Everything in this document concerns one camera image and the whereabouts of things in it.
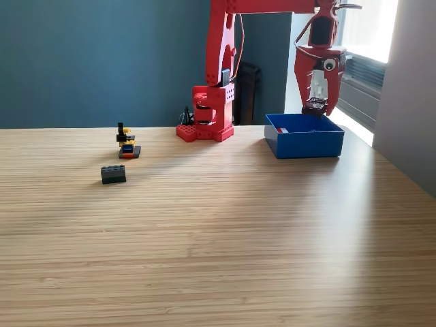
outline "red robotic arm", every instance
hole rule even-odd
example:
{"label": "red robotic arm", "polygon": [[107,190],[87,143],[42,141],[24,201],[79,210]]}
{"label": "red robotic arm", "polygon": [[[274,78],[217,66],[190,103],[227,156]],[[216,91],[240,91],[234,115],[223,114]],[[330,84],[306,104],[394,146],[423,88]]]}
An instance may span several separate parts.
{"label": "red robotic arm", "polygon": [[[209,23],[206,53],[207,87],[193,88],[194,122],[179,125],[177,135],[187,142],[197,139],[224,141],[233,135],[232,109],[234,83],[238,63],[234,66],[237,50],[235,48],[235,19],[241,14],[295,12],[319,12],[307,24],[311,28],[308,46],[297,46],[295,72],[300,87],[303,114],[330,115],[339,99],[339,87],[345,70],[345,49],[335,47],[338,19],[336,11],[342,7],[341,0],[211,0],[211,19]],[[328,99],[311,97],[313,70],[324,71],[328,81]]]}

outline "sunlight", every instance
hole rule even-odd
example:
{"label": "sunlight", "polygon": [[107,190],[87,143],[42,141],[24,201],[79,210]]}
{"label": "sunlight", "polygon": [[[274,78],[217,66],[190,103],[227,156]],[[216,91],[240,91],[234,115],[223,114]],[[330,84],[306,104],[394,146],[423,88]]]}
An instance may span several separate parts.
{"label": "sunlight", "polygon": [[348,10],[342,44],[348,51],[387,63],[398,0],[354,0],[362,10]]}

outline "cable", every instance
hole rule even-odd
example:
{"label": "cable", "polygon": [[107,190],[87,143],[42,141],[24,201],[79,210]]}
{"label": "cable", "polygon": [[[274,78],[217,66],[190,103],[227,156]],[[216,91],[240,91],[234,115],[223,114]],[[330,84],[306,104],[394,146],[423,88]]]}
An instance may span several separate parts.
{"label": "cable", "polygon": [[238,62],[236,64],[236,69],[233,73],[233,76],[230,78],[230,82],[236,78],[236,75],[238,75],[239,64],[240,64],[241,58],[243,57],[243,49],[244,49],[245,32],[244,32],[243,16],[241,14],[238,14],[238,16],[239,16],[239,21],[240,21],[240,30],[242,33],[242,39],[240,41],[240,50],[239,50]]}
{"label": "cable", "polygon": [[303,53],[306,54],[307,56],[312,57],[312,58],[315,58],[315,59],[322,59],[322,57],[320,57],[320,56],[317,56],[317,55],[314,55],[314,54],[308,53],[306,50],[303,50],[303,49],[302,49],[302,48],[297,44],[298,41],[301,40],[302,36],[306,33],[306,31],[307,31],[307,29],[309,28],[309,26],[311,26],[311,24],[312,24],[312,22],[313,22],[314,19],[315,19],[315,17],[312,17],[312,18],[308,21],[308,23],[306,24],[306,26],[304,27],[304,29],[301,31],[300,35],[299,35],[299,36],[296,38],[296,40],[294,41],[294,45],[295,45],[295,47],[296,47],[296,49],[297,49],[298,51],[303,52]]}

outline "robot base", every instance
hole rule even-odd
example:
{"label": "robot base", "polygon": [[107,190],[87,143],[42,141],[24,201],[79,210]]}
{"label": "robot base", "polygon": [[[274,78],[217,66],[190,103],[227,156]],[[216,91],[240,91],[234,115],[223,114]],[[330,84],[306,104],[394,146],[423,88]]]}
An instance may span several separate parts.
{"label": "robot base", "polygon": [[218,133],[212,133],[211,131],[198,130],[195,125],[179,125],[176,129],[177,136],[182,138],[186,142],[193,142],[195,140],[215,140],[217,142],[223,142],[234,134],[233,125],[223,129]]}

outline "lego figure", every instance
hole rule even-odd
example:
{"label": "lego figure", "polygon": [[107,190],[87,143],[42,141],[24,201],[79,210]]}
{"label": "lego figure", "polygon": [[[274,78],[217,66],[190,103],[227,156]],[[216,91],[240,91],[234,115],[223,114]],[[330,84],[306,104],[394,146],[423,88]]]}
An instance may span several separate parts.
{"label": "lego figure", "polygon": [[136,146],[135,136],[128,135],[130,132],[130,128],[124,127],[123,123],[118,123],[116,141],[119,142],[121,148],[118,155],[120,159],[136,159],[141,154],[141,147]]}

